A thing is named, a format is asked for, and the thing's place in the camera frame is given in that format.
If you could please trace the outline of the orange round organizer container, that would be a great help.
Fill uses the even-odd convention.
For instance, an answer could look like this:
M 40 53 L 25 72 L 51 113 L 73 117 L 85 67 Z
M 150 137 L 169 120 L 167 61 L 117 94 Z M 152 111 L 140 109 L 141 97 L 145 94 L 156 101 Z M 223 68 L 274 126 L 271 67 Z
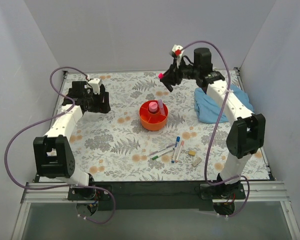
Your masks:
M 165 115 L 160 114 L 160 109 L 156 113 L 149 112 L 149 103 L 157 100 L 149 100 L 141 105 L 139 108 L 139 119 L 141 125 L 148 131 L 159 131 L 163 129 L 168 121 L 169 110 L 168 107 L 163 103 Z

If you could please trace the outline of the lilac highlighter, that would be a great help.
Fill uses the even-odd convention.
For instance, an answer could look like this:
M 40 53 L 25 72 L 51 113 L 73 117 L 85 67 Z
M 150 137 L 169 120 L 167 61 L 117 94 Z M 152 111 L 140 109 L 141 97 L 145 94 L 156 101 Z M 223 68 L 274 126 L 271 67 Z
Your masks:
M 165 108 L 164 108 L 164 104 L 163 104 L 163 101 L 161 99 L 158 99 L 157 100 L 157 104 L 159 106 L 159 111 L 160 111 L 160 114 L 165 116 L 166 115 L 166 112 L 165 112 Z

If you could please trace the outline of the purple gel pen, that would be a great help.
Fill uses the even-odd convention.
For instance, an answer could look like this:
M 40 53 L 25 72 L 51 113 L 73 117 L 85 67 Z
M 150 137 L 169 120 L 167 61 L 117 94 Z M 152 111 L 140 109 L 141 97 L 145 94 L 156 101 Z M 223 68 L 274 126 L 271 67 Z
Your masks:
M 162 151 L 164 151 L 164 150 L 166 150 L 166 149 L 169 149 L 169 148 L 172 148 L 172 147 L 174 147 L 174 146 L 175 146 L 175 144 L 174 144 L 174 143 L 171 143 L 171 144 L 169 144 L 169 145 L 167 145 L 167 146 L 165 146 L 165 147 L 163 147 L 163 148 L 161 148 L 161 149 L 158 149 L 158 150 L 155 150 L 155 151 L 149 153 L 148 156 L 153 156 L 154 154 L 157 154 L 157 153 L 159 153 L 159 152 L 162 152 Z

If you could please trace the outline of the black pink highlighter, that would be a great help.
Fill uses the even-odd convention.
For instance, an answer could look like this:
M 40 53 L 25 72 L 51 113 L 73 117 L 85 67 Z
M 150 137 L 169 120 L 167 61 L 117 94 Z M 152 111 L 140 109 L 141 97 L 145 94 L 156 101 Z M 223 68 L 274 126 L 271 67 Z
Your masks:
M 164 75 L 162 74 L 162 73 L 160 73 L 159 75 L 158 75 L 158 78 L 161 80 L 162 78 L 164 77 Z

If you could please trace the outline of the pink capped tube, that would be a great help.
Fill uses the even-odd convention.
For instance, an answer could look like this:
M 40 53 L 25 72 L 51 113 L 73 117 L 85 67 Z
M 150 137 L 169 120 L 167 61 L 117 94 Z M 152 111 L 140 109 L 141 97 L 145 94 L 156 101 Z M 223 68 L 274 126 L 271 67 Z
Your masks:
M 158 102 L 157 101 L 151 101 L 148 105 L 148 111 L 152 114 L 157 113 L 159 110 Z

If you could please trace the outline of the green pen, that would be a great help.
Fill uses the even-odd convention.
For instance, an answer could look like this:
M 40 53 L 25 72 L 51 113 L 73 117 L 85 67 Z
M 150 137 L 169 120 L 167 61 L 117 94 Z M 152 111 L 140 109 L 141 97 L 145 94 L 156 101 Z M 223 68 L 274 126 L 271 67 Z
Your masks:
M 174 151 L 174 148 L 171 148 L 171 149 L 169 149 L 169 150 L 166 150 L 165 152 L 160 153 L 160 154 L 158 154 L 158 155 L 152 157 L 151 160 L 154 161 L 154 160 L 156 160 L 156 159 L 158 159 L 158 158 L 160 158 L 160 157 L 162 157 L 162 156 L 164 156 L 164 155 L 166 155 L 166 154 L 169 154 L 169 153 L 171 153 L 171 152 L 173 152 L 173 151 Z

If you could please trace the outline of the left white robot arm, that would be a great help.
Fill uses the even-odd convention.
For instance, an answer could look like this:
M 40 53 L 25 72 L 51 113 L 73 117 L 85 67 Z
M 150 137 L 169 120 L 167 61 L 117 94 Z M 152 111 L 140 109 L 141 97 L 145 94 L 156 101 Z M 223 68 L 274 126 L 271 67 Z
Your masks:
M 79 169 L 70 146 L 70 138 L 84 113 L 107 114 L 111 110 L 109 92 L 100 78 L 73 81 L 63 97 L 60 113 L 52 127 L 33 141 L 37 174 L 58 179 L 69 185 L 80 186 L 79 194 L 85 200 L 96 196 L 93 177 Z

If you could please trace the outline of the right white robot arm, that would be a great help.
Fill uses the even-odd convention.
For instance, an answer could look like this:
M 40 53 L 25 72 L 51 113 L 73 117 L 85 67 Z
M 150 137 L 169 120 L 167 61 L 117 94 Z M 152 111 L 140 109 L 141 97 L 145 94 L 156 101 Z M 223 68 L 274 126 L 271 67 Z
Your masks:
M 244 167 L 264 144 L 266 119 L 261 113 L 253 113 L 236 97 L 231 91 L 229 77 L 213 70 L 212 54 L 208 48 L 196 48 L 193 52 L 193 62 L 186 64 L 184 48 L 174 45 L 170 52 L 173 62 L 159 79 L 170 92 L 183 79 L 195 80 L 227 117 L 231 125 L 226 138 L 227 160 L 216 182 L 208 182 L 206 187 L 213 195 L 227 199 L 239 189 Z

